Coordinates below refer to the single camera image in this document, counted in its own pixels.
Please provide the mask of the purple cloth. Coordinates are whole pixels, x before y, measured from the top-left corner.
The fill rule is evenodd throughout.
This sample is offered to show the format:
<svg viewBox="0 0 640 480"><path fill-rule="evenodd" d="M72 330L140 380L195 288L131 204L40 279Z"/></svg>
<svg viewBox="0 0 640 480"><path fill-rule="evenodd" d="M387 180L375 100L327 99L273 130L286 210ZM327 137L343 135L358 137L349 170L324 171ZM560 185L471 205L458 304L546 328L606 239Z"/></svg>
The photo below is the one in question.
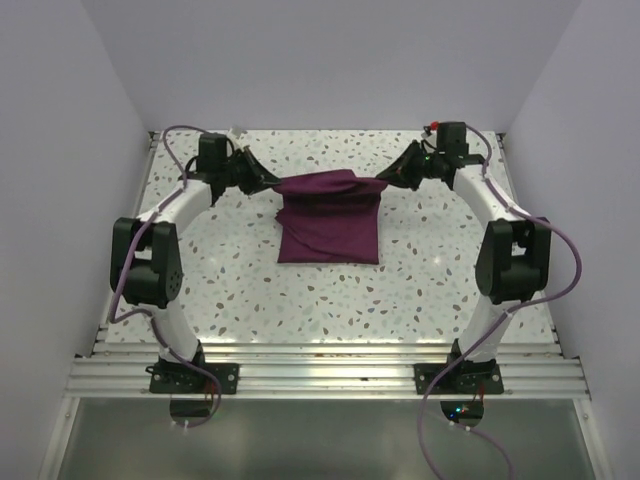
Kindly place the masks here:
<svg viewBox="0 0 640 480"><path fill-rule="evenodd" d="M281 264L379 263L378 214L388 183L348 169L285 178L276 221Z"/></svg>

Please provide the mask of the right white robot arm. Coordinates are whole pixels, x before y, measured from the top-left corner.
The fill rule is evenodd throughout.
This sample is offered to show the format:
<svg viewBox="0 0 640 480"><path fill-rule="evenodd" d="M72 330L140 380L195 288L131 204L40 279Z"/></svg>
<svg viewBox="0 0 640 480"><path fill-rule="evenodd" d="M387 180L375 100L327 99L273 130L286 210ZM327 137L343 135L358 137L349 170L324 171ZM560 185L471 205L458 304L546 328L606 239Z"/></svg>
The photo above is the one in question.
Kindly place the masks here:
<svg viewBox="0 0 640 480"><path fill-rule="evenodd" d="M377 175L412 191L424 180L443 182L484 230L474 266L478 302L446 363L430 379L461 393L493 378L498 347L512 318L547 285L551 247L549 227L528 213L516 213L516 203L494 182L492 154L472 153L467 137L473 131L464 122L434 122L421 141L412 141Z"/></svg>

